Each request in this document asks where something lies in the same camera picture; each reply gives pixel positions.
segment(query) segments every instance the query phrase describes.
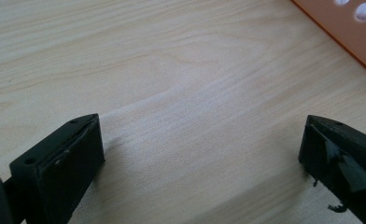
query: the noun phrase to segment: white circle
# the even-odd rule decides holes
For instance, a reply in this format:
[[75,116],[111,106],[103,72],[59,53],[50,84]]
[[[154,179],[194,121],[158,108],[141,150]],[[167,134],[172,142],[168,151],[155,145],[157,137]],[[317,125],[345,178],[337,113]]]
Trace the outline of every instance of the white circle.
[[349,2],[349,0],[334,0],[338,6],[343,6]]
[[366,3],[361,4],[356,12],[355,17],[358,21],[366,21]]

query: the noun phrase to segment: orange panel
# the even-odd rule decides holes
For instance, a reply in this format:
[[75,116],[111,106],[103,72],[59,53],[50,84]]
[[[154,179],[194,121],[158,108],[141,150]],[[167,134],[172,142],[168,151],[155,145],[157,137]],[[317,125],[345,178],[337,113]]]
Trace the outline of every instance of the orange panel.
[[366,65],[366,0],[293,0]]

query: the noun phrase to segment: wooden table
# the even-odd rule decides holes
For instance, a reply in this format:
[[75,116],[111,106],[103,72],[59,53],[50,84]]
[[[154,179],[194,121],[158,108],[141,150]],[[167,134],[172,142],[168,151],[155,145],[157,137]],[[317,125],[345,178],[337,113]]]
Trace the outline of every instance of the wooden table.
[[90,113],[69,223],[359,223],[297,157],[308,114],[366,133],[366,69],[289,0],[0,1],[0,177]]

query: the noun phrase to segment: round hole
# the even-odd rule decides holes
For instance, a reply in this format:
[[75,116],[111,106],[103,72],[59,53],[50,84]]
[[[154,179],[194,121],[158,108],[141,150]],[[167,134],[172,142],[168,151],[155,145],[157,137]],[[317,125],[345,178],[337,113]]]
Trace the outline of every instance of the round hole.
[[345,4],[347,4],[349,2],[349,0],[335,0],[335,4],[337,4],[338,6],[343,6]]
[[355,17],[358,21],[366,21],[366,3],[361,4],[357,8]]
[[26,159],[26,161],[25,161],[26,165],[30,165],[30,164],[33,164],[33,163],[35,163],[35,158],[29,158],[29,159]]

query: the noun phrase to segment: wood grain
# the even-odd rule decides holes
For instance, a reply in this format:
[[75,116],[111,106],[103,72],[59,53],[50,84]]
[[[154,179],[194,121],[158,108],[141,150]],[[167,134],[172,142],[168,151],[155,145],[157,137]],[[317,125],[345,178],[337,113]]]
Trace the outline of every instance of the wood grain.
[[297,157],[308,114],[366,133],[366,69],[289,0],[0,1],[0,176],[94,112],[70,223],[359,223]]

